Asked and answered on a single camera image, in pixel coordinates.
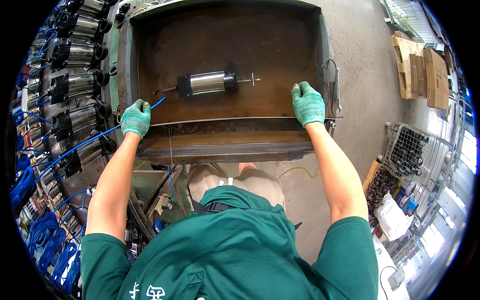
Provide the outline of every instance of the belt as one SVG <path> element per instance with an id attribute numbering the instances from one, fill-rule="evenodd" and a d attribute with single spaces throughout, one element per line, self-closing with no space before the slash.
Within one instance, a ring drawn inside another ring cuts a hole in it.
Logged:
<path id="1" fill-rule="evenodd" d="M 209 212 L 209 213 L 220 213 L 220 212 L 223 212 L 224 210 L 227 210 L 227 209 L 236 208 L 236 207 L 226 205 L 226 204 L 223 204 L 223 203 L 220 203 L 220 202 L 212 202 L 212 204 L 210 206 L 205 206 L 205 205 L 201 204 L 200 202 L 195 201 L 194 199 L 192 199 L 192 206 L 193 206 L 193 209 L 195 210 L 195 212 L 198 213 L 198 214 L 203 214 L 203 213 L 207 213 L 207 212 Z M 300 227 L 301 224 L 302 224 L 302 222 L 294 225 L 293 227 L 295 227 L 295 230 L 297 230 L 298 227 Z"/>

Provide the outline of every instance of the black belt buckle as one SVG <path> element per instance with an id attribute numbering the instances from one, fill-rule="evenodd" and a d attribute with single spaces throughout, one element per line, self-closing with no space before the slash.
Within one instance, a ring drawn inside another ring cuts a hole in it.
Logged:
<path id="1" fill-rule="evenodd" d="M 212 213 L 219 213 L 229 208 L 231 208 L 230 205 L 226 205 L 219 202 L 213 202 L 212 205 L 208 208 L 208 211 Z"/>

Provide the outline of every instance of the khaki pants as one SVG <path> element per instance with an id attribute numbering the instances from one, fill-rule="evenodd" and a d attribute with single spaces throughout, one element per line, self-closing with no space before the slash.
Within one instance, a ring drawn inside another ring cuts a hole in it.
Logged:
<path id="1" fill-rule="evenodd" d="M 195 201 L 200 202 L 205 191 L 219 185 L 234 185 L 246 191 L 265 197 L 272 206 L 280 204 L 285 207 L 285 196 L 280 186 L 280 180 L 262 170 L 245 167 L 240 176 L 228 177 L 226 172 L 215 163 L 195 164 L 190 167 L 187 177 L 190 193 L 187 194 Z"/>

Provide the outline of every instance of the forearm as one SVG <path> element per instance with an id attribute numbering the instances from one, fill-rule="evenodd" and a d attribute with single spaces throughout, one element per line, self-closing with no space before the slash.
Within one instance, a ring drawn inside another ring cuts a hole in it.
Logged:
<path id="1" fill-rule="evenodd" d="M 132 168 L 140 137 L 128 132 L 98 180 L 88 207 L 86 234 L 106 233 L 125 239 Z"/>
<path id="2" fill-rule="evenodd" d="M 368 208 L 355 167 L 320 122 L 305 125 L 318 160 L 325 195 L 330 207 L 330 222 L 347 216 L 368 221 Z"/>

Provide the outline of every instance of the pile of screws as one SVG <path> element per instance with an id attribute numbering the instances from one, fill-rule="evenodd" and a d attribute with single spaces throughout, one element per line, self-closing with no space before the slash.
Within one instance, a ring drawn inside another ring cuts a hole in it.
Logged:
<path id="1" fill-rule="evenodd" d="M 388 191 L 393 193 L 393 191 L 397 188 L 397 181 L 398 179 L 395 178 L 390 172 L 388 172 L 385 168 L 380 168 L 370 182 L 368 186 L 368 197 L 367 197 L 367 205 L 368 205 L 368 223 L 372 227 L 377 227 L 378 220 L 377 217 L 373 214 L 375 208 L 382 206 L 384 204 L 384 196 Z"/>

